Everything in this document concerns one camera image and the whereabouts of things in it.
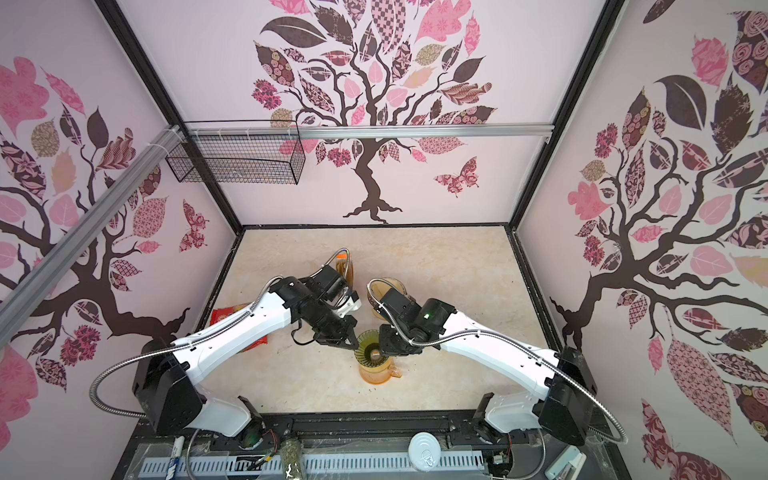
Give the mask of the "green glass dripper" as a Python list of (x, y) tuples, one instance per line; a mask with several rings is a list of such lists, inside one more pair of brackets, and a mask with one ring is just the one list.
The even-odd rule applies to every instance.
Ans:
[(375, 367), (386, 362), (388, 357), (384, 355), (380, 347), (380, 335), (376, 329), (364, 331), (357, 337), (358, 348), (354, 356), (359, 365)]

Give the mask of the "brown paper coffee filter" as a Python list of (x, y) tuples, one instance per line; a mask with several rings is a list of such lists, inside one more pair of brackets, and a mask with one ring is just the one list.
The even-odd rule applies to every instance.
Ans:
[(397, 290), (402, 295), (407, 294), (407, 290), (403, 285), (403, 283), (395, 278), (384, 278), (384, 279), (376, 280), (371, 285), (371, 290), (373, 292), (374, 297), (379, 300), (381, 300), (386, 295), (386, 293), (389, 292), (392, 288)]

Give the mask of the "orange glass pitcher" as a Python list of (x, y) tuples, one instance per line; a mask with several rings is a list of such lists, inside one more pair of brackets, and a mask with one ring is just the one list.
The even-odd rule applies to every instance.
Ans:
[(371, 384), (380, 385), (386, 383), (391, 378), (401, 378), (402, 372), (394, 363), (386, 363), (375, 367), (359, 366), (361, 378)]

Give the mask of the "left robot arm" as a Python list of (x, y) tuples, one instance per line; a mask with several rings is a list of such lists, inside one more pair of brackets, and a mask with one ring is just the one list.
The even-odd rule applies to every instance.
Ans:
[(203, 388), (203, 380), (256, 341), (293, 324), (310, 326), (320, 345), (355, 350), (353, 314), (361, 305), (351, 284), (329, 265), (303, 278), (276, 278), (257, 300), (172, 342), (168, 352), (161, 352), (158, 342), (147, 343), (134, 377), (134, 396), (159, 435), (207, 430), (252, 448), (267, 430), (262, 415), (243, 396), (216, 397)]

